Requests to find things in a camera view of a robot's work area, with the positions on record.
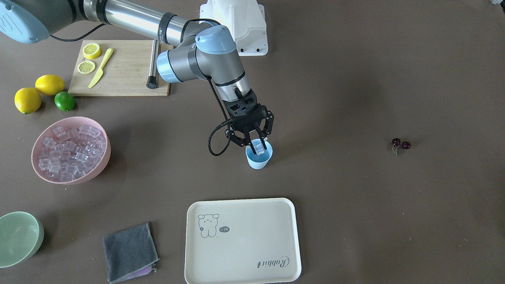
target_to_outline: pink bowl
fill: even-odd
[[[65,128],[70,128],[70,129],[71,128],[78,129],[81,125],[94,126],[98,129],[100,129],[100,131],[104,134],[105,140],[107,141],[107,147],[105,149],[104,156],[102,157],[100,162],[96,165],[96,167],[91,170],[91,172],[87,173],[86,175],[84,175],[78,179],[75,179],[73,181],[66,181],[66,182],[56,182],[56,181],[52,181],[52,180],[48,179],[44,175],[44,171],[42,171],[38,166],[38,157],[40,156],[40,152],[41,152],[41,149],[43,146],[42,140],[45,137],[51,137],[51,138],[57,140],[57,137],[53,132],[53,128],[55,128],[57,126],[63,126]],[[32,154],[31,154],[32,167],[35,170],[35,172],[37,173],[37,175],[40,176],[40,178],[42,178],[45,181],[51,182],[51,183],[65,184],[65,185],[79,184],[79,183],[83,183],[83,182],[93,179],[94,177],[96,177],[98,174],[100,174],[105,169],[105,166],[107,166],[107,163],[109,162],[110,157],[111,157],[111,143],[109,142],[109,138],[107,137],[105,129],[98,122],[92,120],[91,118],[87,118],[87,117],[83,117],[83,116],[67,117],[67,118],[64,118],[60,121],[53,123],[51,126],[46,128],[46,130],[44,130],[42,132],[42,134],[37,138],[37,141],[35,141],[35,144],[33,145],[33,149],[32,149]]]

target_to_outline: gray cloth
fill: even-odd
[[[104,249],[110,284],[146,275],[159,260],[148,223],[104,237]]]

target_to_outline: lemon slice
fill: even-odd
[[[81,74],[89,74],[94,71],[95,63],[93,61],[83,61],[77,66],[77,71]]]
[[[88,59],[95,59],[102,54],[102,51],[100,50],[100,45],[98,45],[98,43],[92,42],[83,47],[82,54]]]

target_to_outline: cherry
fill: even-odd
[[[400,138],[395,138],[393,139],[393,146],[399,147],[400,146]]]
[[[403,141],[403,143],[401,144],[401,147],[405,150],[407,149],[410,149],[410,142],[407,142],[407,141]]]

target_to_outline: black cable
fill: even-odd
[[[50,35],[50,37],[54,38],[54,39],[57,39],[57,40],[61,40],[61,41],[67,41],[67,42],[70,42],[70,41],[78,41],[78,40],[81,40],[87,36],[89,36],[92,32],[98,30],[99,28],[105,26],[105,24],[99,24],[98,26],[94,27],[91,31],[85,33],[83,36],[80,36],[78,38],[74,38],[74,39],[63,39],[63,38],[59,38],[59,37],[55,37],[54,35]]]
[[[221,152],[219,152],[219,153],[214,153],[212,151],[212,147],[211,147],[212,136],[214,135],[214,133],[216,133],[216,131],[218,131],[219,129],[223,128],[224,126],[227,126],[228,127],[228,131],[230,131],[230,124],[233,123],[233,120],[229,119],[228,116],[226,115],[226,112],[224,111],[223,105],[221,104],[221,101],[218,98],[218,94],[216,93],[216,90],[214,89],[214,86],[212,85],[211,78],[207,77],[207,81],[209,82],[209,85],[211,86],[212,93],[214,94],[214,97],[216,98],[216,100],[218,102],[218,105],[221,108],[221,112],[223,112],[223,116],[225,118],[225,121],[223,123],[219,124],[218,126],[216,126],[216,128],[214,128],[214,130],[212,130],[211,135],[209,135],[209,140],[207,141],[208,142],[208,146],[209,146],[209,152],[211,152],[211,154],[213,156],[217,157],[217,156],[220,156],[221,154],[223,154],[226,151],[226,149],[228,149],[228,146],[230,146],[231,136],[228,135],[228,143],[226,143],[226,146],[224,147],[224,149]]]
[[[213,22],[213,23],[216,23],[218,25],[221,25],[218,21],[216,20],[213,20],[213,19],[192,19],[190,20],[191,22],[201,22],[201,21],[205,21],[205,22]]]

